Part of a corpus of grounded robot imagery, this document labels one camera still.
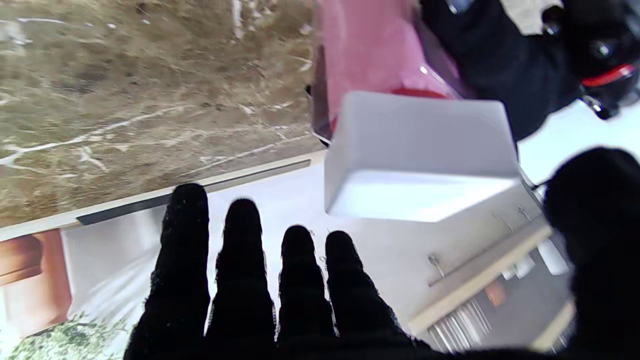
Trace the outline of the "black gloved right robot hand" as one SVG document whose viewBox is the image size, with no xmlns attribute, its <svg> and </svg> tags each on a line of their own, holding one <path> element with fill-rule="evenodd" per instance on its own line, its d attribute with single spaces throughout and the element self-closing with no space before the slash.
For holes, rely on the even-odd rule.
<svg viewBox="0 0 640 360">
<path fill-rule="evenodd" d="M 580 153 L 547 182 L 543 207 L 574 265 L 576 320 L 566 349 L 444 353 L 402 330 L 344 231 L 327 235 L 327 280 L 310 232 L 301 225 L 285 231 L 275 312 L 261 219 L 247 198 L 228 208 L 210 298 L 208 196 L 200 184 L 182 184 L 166 208 L 150 294 L 124 359 L 637 360 L 638 160 L 618 148 Z"/>
</svg>

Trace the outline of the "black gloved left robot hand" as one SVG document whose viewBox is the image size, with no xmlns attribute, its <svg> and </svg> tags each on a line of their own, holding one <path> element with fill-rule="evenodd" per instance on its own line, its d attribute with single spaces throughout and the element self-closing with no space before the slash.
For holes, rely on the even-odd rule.
<svg viewBox="0 0 640 360">
<path fill-rule="evenodd" d="M 499 0 L 422 0 L 422 20 L 480 100 L 500 101 L 522 141 L 581 97 L 560 39 L 522 34 Z"/>
</svg>

